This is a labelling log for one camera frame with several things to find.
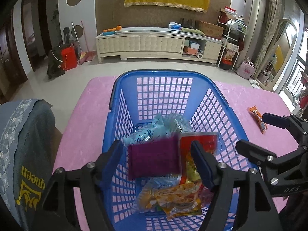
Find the paper roll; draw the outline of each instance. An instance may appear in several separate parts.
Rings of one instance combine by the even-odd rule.
[[[199,53],[197,54],[197,57],[198,57],[199,59],[202,59],[202,58],[203,58],[203,54],[199,52]]]

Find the pink table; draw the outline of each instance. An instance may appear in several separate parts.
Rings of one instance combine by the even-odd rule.
[[[54,170],[57,167],[79,169],[86,163],[95,161],[101,154],[109,99],[116,78],[94,78],[87,84],[63,134]],[[256,105],[261,114],[267,112],[279,116],[289,115],[289,109],[278,94],[222,82],[215,83],[233,108],[250,142],[275,152],[277,156],[297,148],[296,141],[287,130],[268,126],[268,130],[262,134],[247,110]],[[88,231],[80,191],[75,188],[74,192],[80,227]],[[275,198],[274,202],[278,212],[286,204],[281,197]]]

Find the blue plastic basket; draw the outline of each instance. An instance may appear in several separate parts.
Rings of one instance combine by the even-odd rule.
[[[248,140],[232,108],[217,86],[206,76],[184,71],[130,71],[120,76],[112,91],[103,152],[114,140],[122,140],[143,123],[151,122],[159,112],[182,114],[196,132],[220,133],[222,148],[216,156],[233,169],[247,171],[256,167],[235,150],[238,140]],[[104,204],[117,231],[180,231],[198,230],[208,210],[202,215],[182,216],[168,220],[163,212],[132,214],[133,201],[146,180],[128,180],[128,153],[123,155],[112,177],[111,185],[104,190]],[[225,229],[233,226],[238,202],[238,189],[234,189]]]

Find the metal bolt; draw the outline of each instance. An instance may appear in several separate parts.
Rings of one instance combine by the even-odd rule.
[[[272,180],[270,180],[270,183],[273,185],[273,186],[275,186],[275,185],[277,185],[278,184],[278,178],[276,178],[276,177],[274,177]]]
[[[89,162],[88,164],[87,164],[87,167],[88,168],[93,168],[93,167],[95,167],[95,162]]]
[[[59,167],[59,168],[57,168],[57,169],[55,170],[55,172],[56,172],[57,174],[61,174],[62,172],[64,172],[64,168]]]
[[[272,160],[274,160],[274,157],[273,157],[273,156],[268,156],[266,159],[267,159],[268,161],[272,161]]]
[[[249,169],[249,171],[252,173],[252,174],[256,174],[258,172],[258,170],[254,167],[252,167],[251,169]]]
[[[220,162],[220,163],[218,163],[218,167],[220,167],[220,168],[226,168],[226,167],[227,167],[227,164],[224,163],[224,162]]]

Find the red box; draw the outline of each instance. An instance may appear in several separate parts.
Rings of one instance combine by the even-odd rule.
[[[65,48],[61,51],[62,55],[62,68],[64,70],[69,70],[77,67],[77,57],[73,46]]]
[[[190,47],[188,47],[188,46],[185,46],[184,47],[184,52],[186,53],[186,54],[189,54],[189,55],[197,55],[198,54],[198,49],[193,49],[193,48],[190,48]]]

